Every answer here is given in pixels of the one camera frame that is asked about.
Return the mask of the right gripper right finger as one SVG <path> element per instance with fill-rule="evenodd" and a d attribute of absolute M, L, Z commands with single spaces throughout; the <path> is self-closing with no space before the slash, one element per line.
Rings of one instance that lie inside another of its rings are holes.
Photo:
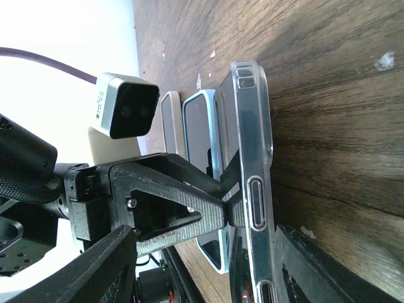
<path fill-rule="evenodd" d="M 275 232 L 274 276 L 278 302 L 398 302 L 283 225 Z"/>

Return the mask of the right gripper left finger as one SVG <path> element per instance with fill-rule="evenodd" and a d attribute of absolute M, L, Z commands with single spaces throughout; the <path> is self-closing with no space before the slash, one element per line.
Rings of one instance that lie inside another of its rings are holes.
<path fill-rule="evenodd" d="M 9 302 L 130 302 L 136 259 L 134 230 L 121 226 Z"/>

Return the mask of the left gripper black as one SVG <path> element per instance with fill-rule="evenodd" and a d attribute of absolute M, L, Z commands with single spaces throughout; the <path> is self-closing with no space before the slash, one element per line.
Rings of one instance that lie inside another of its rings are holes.
<path fill-rule="evenodd" d="M 218 180 L 176 154 L 160 153 L 113 166 L 72 164 L 63 181 L 73 239 L 82 243 L 130 225 L 143 256 L 245 226 L 242 191 L 223 200 L 241 182 L 238 155 Z"/>

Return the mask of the light blue phone case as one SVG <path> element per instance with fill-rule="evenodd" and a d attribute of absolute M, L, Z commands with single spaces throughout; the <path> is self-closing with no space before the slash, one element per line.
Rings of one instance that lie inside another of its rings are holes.
<path fill-rule="evenodd" d="M 218 118 L 217 118 L 217 105 L 214 99 L 215 90 L 214 89 L 207 89 L 207 90 L 200 90 L 195 94 L 191 95 L 187 100 L 190 98 L 197 96 L 199 94 L 205 95 L 208 99 L 207 101 L 207 111 L 208 111 L 208 122 L 210 128 L 210 144 L 211 144 L 211 161 L 213 166 L 213 177 L 215 180 L 220 180 L 220 176 L 223 172 L 223 164 L 222 164 L 222 156 L 220 150 L 220 138 L 218 134 Z M 184 104 L 182 106 L 182 121 L 184 127 L 184 114 L 183 114 Z M 220 239 L 220 252 L 222 257 L 222 269 L 220 271 L 214 269 L 219 274 L 225 274 L 229 272 L 229 228 L 226 226 L 223 229 L 217 230 Z"/>

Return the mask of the clear magsafe phone case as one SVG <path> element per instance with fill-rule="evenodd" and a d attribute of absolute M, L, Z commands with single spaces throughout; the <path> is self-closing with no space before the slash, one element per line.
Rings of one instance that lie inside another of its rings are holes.
<path fill-rule="evenodd" d="M 270 179 L 273 138 L 268 84 L 264 69 L 256 61 L 234 61 L 230 70 L 252 292 L 255 302 L 276 302 Z"/>

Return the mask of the blue phone black screen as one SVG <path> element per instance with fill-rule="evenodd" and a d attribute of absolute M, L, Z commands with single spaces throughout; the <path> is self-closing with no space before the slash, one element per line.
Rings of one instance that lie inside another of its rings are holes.
<path fill-rule="evenodd" d="M 206 175 L 213 177 L 207 101 L 208 99 L 203 94 L 185 101 L 183 108 L 184 135 L 188 161 Z M 196 242 L 212 266 L 220 271 L 222 257 L 218 232 L 199 236 Z"/>

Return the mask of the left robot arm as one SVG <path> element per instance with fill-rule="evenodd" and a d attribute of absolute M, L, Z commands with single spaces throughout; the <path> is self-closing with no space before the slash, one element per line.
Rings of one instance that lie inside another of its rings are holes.
<path fill-rule="evenodd" d="M 56 245 L 57 220 L 70 221 L 88 249 L 122 226 L 139 256 L 245 225 L 235 156 L 220 180 L 173 153 L 87 164 L 56 162 L 56 149 L 1 118 L 1 275 L 13 276 Z"/>

